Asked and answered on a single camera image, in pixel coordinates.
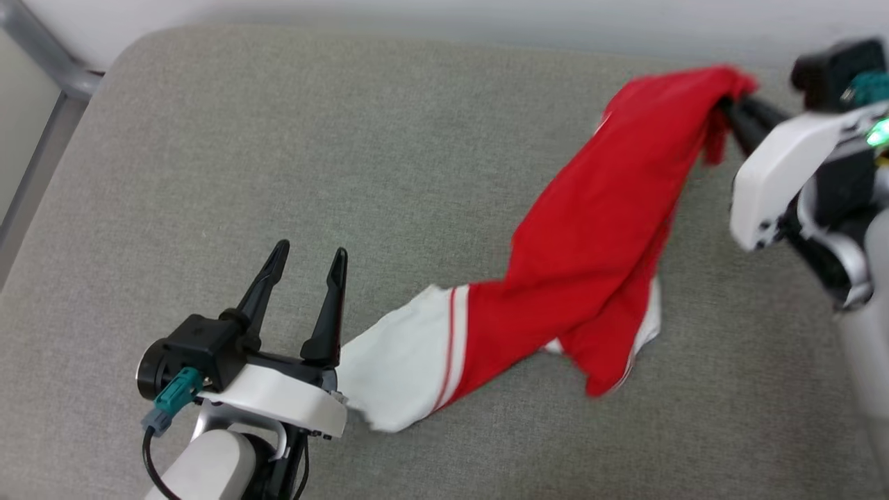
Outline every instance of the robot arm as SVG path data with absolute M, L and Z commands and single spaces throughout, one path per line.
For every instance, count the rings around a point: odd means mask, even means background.
M 800 58 L 806 111 L 748 96 L 723 111 L 749 155 L 730 227 L 751 251 L 787 239 L 834 299 L 859 411 L 889 495 L 889 73 L 877 40 Z
M 289 249 L 286 240 L 275 246 L 237 308 L 218 319 L 194 314 L 143 355 L 136 382 L 142 397 L 156 406 L 143 421 L 143 459 L 156 484 L 146 498 L 290 500 L 294 489 L 298 497 L 306 484 L 308 438 L 342 436 L 347 409 L 336 391 L 335 368 L 346 291 L 344 249 L 333 258 L 327 296 L 301 359 L 260 351 L 262 320 Z M 171 395 L 182 380 L 193 381 L 190 391 Z M 180 404 L 173 405 L 180 396 Z M 151 439 L 190 402 L 201 407 L 191 442 L 160 478 L 151 463 Z M 277 446 L 229 431 L 234 423 L 275 432 Z M 295 488 L 302 457 L 303 479 Z
M 791 81 L 806 112 L 748 96 L 723 110 L 749 155 L 735 176 L 730 228 L 745 250 L 786 238 L 841 308 L 873 293 L 864 233 L 889 198 L 889 74 L 877 40 L 800 58 Z

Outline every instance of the teal connector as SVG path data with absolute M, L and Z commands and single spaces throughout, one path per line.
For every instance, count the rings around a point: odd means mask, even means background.
M 155 398 L 155 408 L 170 417 L 179 413 L 204 387 L 201 373 L 191 367 L 185 367 L 172 379 L 164 390 Z
M 853 78 L 851 87 L 858 106 L 885 101 L 889 99 L 889 73 L 866 71 Z

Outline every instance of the gray upholstery fabric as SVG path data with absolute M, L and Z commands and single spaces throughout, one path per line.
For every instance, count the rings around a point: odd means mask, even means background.
M 191 312 L 234 305 L 292 241 L 263 337 L 308 338 L 333 251 L 345 340 L 428 283 L 496 278 L 512 230 L 630 77 L 682 61 L 184 28 L 105 78 L 0 294 L 0 497 L 141 497 L 133 373 Z M 784 73 L 760 73 L 789 103 Z M 741 252 L 737 156 L 689 181 L 662 260 L 661 337 L 583 393 L 540 354 L 396 435 L 351 415 L 311 443 L 306 498 L 873 498 L 816 281 Z M 195 412 L 156 443 L 164 468 Z

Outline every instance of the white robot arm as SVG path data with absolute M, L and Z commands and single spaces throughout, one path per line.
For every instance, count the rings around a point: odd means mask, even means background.
M 833 298 L 838 332 L 889 495 L 889 73 L 878 40 L 797 61 L 806 112 L 748 96 L 723 111 L 749 155 L 730 227 L 756 250 L 786 239 Z

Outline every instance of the green led light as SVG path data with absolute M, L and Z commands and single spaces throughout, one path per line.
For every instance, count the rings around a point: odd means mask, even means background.
M 874 128 L 868 132 L 868 144 L 872 148 L 889 146 L 889 118 L 877 122 Z

